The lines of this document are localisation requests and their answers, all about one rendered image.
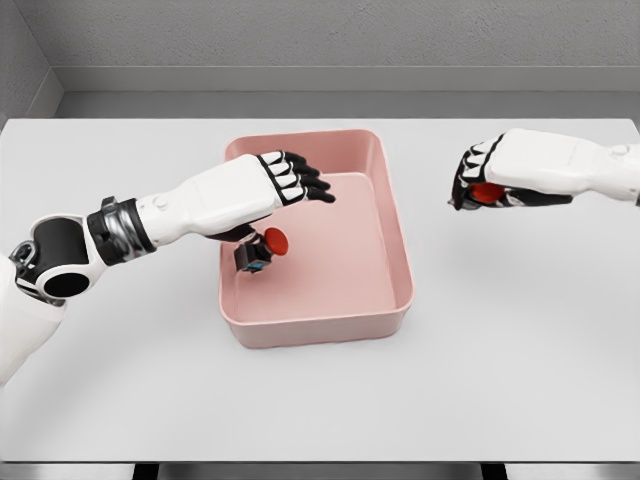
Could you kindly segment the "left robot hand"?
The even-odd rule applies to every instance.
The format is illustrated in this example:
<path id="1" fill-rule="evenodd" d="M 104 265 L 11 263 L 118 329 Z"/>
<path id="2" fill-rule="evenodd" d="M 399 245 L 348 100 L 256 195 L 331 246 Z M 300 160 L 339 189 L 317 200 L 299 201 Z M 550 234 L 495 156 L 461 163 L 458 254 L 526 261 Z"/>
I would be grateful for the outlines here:
<path id="1" fill-rule="evenodd" d="M 244 154 L 188 181 L 189 230 L 206 237 L 249 228 L 274 211 L 302 201 L 331 204 L 336 197 L 320 172 L 296 153 Z"/>

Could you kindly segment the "pink rectangular basket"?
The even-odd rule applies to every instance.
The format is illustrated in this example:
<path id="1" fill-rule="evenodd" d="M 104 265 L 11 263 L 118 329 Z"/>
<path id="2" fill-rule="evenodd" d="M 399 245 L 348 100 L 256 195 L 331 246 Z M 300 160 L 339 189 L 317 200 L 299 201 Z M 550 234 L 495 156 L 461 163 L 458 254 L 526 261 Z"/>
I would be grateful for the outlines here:
<path id="1" fill-rule="evenodd" d="M 238 272 L 234 245 L 221 244 L 219 305 L 236 339 L 272 348 L 394 334 L 414 283 L 381 140 L 364 129 L 245 136 L 225 157 L 276 150 L 305 157 L 336 200 L 303 201 L 255 223 L 289 241 L 260 273 Z"/>

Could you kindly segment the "red button industrial switch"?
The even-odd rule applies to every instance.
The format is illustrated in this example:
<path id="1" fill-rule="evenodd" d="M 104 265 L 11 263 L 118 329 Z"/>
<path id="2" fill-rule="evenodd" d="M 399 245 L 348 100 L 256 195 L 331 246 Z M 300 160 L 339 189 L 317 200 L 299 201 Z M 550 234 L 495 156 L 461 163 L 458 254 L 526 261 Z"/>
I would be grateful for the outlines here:
<path id="1" fill-rule="evenodd" d="M 494 183 L 474 183 L 470 185 L 471 198 L 483 205 L 495 204 L 505 194 L 506 188 Z"/>
<path id="2" fill-rule="evenodd" d="M 238 272 L 258 273 L 271 264 L 272 257 L 284 256 L 289 250 L 285 233 L 275 227 L 267 228 L 256 240 L 241 244 L 234 251 Z"/>

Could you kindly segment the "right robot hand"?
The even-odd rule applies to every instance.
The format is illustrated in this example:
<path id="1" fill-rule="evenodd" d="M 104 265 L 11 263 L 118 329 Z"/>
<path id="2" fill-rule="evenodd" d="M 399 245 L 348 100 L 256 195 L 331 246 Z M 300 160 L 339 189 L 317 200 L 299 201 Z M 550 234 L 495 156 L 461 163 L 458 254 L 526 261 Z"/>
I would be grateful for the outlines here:
<path id="1" fill-rule="evenodd" d="M 587 167 L 596 146 L 578 137 L 511 129 L 464 152 L 449 204 L 457 211 L 570 204 L 587 190 Z M 495 204 L 483 205 L 471 198 L 474 183 L 494 183 L 506 191 Z"/>

